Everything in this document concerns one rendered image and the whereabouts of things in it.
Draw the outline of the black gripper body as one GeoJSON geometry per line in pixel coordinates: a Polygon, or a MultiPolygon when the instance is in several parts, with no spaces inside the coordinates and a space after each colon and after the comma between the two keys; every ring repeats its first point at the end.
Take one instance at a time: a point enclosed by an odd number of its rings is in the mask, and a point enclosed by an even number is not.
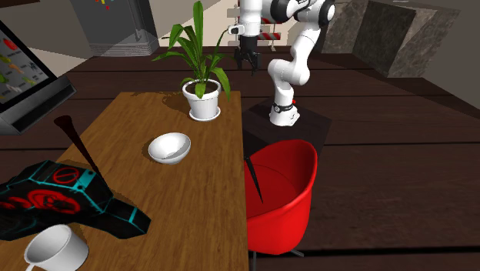
{"type": "Polygon", "coordinates": [[[258,54],[257,50],[258,36],[245,36],[240,37],[240,54],[242,57],[253,57],[258,54]]]}

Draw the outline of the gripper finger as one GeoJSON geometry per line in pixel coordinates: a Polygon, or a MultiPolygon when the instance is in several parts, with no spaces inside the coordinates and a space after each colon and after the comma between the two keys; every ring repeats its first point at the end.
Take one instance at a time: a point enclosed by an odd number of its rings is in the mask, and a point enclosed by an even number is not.
{"type": "Polygon", "coordinates": [[[242,62],[248,54],[241,49],[235,50],[235,61],[237,63],[238,70],[242,70],[242,62]]]}
{"type": "Polygon", "coordinates": [[[259,53],[250,52],[248,54],[248,61],[252,66],[252,74],[254,74],[258,70],[260,66],[260,60],[261,60],[261,57],[259,53]]]}

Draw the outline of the red white striped stand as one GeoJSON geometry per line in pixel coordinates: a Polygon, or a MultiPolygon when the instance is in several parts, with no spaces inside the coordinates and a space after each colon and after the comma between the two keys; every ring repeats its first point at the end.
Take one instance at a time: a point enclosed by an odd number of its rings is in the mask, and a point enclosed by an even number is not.
{"type": "MultiPolygon", "coordinates": [[[[240,19],[240,2],[234,4],[232,8],[227,9],[227,17],[233,18],[235,23],[239,22],[240,19]]],[[[268,19],[262,18],[262,26],[260,28],[260,33],[258,35],[258,45],[259,46],[266,46],[270,49],[271,52],[276,52],[277,49],[275,47],[275,41],[281,39],[281,33],[275,32],[275,26],[273,25],[273,29],[269,25],[271,22],[268,19]]]]}

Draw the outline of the green plant in white pot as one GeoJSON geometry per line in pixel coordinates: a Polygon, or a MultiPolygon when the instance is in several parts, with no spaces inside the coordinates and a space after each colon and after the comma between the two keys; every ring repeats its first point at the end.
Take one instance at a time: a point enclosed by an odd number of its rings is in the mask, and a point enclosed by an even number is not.
{"type": "Polygon", "coordinates": [[[155,60],[176,56],[192,68],[194,76],[186,77],[181,82],[182,93],[190,106],[189,115],[197,121],[206,122],[219,116],[221,109],[218,107],[218,97],[221,92],[230,97],[231,85],[224,69],[218,66],[226,54],[218,51],[218,45],[211,54],[203,51],[204,9],[201,1],[193,4],[192,14],[193,25],[172,26],[167,37],[167,52],[155,60]]]}

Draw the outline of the dark robot stand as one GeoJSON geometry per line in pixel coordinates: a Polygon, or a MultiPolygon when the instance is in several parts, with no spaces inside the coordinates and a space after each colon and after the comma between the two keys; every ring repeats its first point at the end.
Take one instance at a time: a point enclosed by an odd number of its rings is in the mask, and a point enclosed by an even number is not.
{"type": "Polygon", "coordinates": [[[267,145],[287,139],[310,142],[320,155],[331,119],[299,106],[300,117],[293,126],[276,126],[268,116],[272,103],[273,98],[266,99],[242,113],[244,155],[251,156],[267,145]]]}

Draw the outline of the white bowl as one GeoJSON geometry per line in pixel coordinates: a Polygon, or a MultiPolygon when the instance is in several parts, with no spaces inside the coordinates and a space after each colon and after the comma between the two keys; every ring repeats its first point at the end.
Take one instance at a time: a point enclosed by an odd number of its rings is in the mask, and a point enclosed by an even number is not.
{"type": "Polygon", "coordinates": [[[174,165],[186,157],[190,148],[191,140],[187,135],[170,132],[154,139],[148,147],[148,154],[156,162],[174,165]]]}

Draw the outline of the black tapered stick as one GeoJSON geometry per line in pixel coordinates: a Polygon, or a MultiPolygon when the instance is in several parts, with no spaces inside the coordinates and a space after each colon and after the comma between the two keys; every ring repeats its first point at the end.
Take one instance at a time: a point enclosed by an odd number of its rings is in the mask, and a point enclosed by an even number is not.
{"type": "Polygon", "coordinates": [[[71,139],[72,143],[77,147],[80,153],[88,161],[92,169],[97,173],[98,176],[103,178],[100,173],[97,165],[90,156],[88,150],[86,149],[83,141],[78,135],[75,127],[73,126],[72,117],[70,115],[62,115],[54,120],[54,123],[71,139]]]}
{"type": "Polygon", "coordinates": [[[264,203],[262,187],[259,182],[260,165],[252,161],[250,156],[244,157],[245,162],[245,196],[247,202],[264,203]]]}

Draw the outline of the grey refrigerator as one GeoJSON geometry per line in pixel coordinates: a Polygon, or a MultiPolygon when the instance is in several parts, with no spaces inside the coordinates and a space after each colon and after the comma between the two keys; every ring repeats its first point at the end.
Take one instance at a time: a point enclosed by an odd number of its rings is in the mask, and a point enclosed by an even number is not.
{"type": "Polygon", "coordinates": [[[94,56],[148,56],[158,49],[149,0],[70,2],[94,56]]]}

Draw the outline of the grey stone counter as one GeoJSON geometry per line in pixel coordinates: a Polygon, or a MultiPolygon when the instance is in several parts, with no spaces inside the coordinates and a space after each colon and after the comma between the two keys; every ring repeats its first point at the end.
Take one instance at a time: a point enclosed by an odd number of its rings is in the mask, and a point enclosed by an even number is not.
{"type": "Polygon", "coordinates": [[[388,78],[420,78],[459,14],[413,0],[335,0],[316,49],[351,53],[388,78]]]}

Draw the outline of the wooden table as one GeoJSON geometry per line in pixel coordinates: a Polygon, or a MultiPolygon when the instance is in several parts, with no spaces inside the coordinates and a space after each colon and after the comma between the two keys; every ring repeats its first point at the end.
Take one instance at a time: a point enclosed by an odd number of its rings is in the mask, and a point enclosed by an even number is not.
{"type": "Polygon", "coordinates": [[[73,118],[116,196],[152,221],[131,239],[73,225],[89,247],[79,271],[248,271],[241,96],[222,95],[218,104],[210,122],[190,119],[185,97],[173,92],[73,99],[57,109],[73,118]],[[191,140],[174,165],[148,154],[170,132],[191,140]]]}

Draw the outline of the red shell chair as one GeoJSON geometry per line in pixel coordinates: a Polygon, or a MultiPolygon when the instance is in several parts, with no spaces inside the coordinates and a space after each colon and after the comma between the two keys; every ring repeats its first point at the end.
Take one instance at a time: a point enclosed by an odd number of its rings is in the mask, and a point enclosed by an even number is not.
{"type": "Polygon", "coordinates": [[[290,139],[268,145],[250,156],[260,165],[264,203],[247,202],[248,250],[280,255],[301,253],[295,247],[308,225],[318,154],[310,142],[290,139]]]}

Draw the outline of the black framed picture board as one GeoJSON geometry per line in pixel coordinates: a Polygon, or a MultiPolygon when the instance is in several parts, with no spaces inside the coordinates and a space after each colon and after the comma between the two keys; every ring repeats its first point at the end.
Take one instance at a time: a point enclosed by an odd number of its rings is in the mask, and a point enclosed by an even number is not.
{"type": "Polygon", "coordinates": [[[23,134],[75,93],[0,21],[0,136],[23,134]]]}

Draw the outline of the black angular object red cyan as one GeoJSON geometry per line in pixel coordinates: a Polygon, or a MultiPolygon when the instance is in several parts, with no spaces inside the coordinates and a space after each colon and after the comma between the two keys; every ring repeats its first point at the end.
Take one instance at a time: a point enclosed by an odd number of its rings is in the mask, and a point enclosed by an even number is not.
{"type": "Polygon", "coordinates": [[[71,222],[128,239],[146,234],[151,219],[116,199],[105,180],[89,169],[46,160],[0,184],[0,240],[71,222]]]}

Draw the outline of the white mug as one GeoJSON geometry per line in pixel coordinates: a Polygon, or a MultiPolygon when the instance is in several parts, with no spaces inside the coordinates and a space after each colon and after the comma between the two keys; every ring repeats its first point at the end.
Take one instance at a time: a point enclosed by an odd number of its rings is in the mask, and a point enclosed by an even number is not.
{"type": "Polygon", "coordinates": [[[26,247],[25,271],[35,267],[45,271],[76,271],[86,261],[89,247],[72,229],[64,224],[41,231],[26,247]]]}

